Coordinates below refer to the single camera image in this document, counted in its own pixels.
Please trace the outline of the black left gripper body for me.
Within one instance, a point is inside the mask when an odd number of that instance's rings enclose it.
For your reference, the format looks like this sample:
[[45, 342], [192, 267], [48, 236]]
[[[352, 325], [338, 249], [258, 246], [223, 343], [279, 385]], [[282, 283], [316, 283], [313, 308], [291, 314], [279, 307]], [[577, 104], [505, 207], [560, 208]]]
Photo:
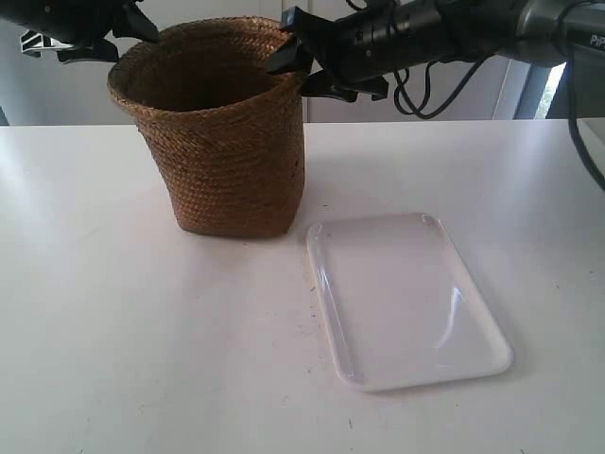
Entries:
[[1, 18], [23, 27], [21, 53], [39, 58], [54, 52], [59, 62], [118, 61], [115, 44], [106, 36], [121, 1], [14, 0], [1, 1]]

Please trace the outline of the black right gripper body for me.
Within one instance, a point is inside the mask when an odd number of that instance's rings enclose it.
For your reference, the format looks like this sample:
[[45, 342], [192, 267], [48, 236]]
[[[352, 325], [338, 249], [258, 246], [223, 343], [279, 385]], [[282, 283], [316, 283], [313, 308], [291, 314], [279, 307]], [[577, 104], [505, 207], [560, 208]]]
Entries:
[[382, 100], [385, 75], [449, 54], [449, 32], [435, 1], [380, 1], [330, 21], [308, 14], [300, 42], [320, 66], [302, 87], [306, 97]]

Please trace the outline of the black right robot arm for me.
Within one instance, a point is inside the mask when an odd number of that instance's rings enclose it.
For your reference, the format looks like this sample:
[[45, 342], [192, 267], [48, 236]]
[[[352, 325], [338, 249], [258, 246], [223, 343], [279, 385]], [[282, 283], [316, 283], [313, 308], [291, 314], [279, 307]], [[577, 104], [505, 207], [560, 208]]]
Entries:
[[304, 72], [303, 96], [348, 103], [382, 100], [387, 74], [431, 62], [499, 55], [552, 67], [570, 50], [604, 52], [601, 1], [369, 1], [335, 21], [292, 7], [280, 28], [289, 37], [268, 73]]

